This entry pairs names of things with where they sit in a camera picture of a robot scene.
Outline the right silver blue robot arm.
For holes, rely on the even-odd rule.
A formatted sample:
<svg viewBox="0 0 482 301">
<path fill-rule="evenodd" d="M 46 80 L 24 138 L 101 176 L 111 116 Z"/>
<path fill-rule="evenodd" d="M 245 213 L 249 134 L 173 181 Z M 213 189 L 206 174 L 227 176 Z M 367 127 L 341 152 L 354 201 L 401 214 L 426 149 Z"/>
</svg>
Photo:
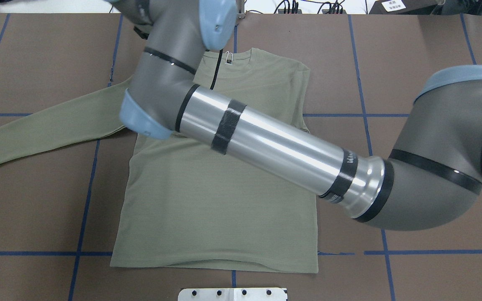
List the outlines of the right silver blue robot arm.
<svg viewBox="0 0 482 301">
<path fill-rule="evenodd" d="M 235 0 L 112 0 L 147 42 L 119 117 L 155 139 L 193 138 L 339 204 L 359 223 L 430 229 L 482 192 L 482 65 L 432 75 L 388 158 L 363 157 L 195 83 L 205 50 L 233 35 Z"/>
</svg>

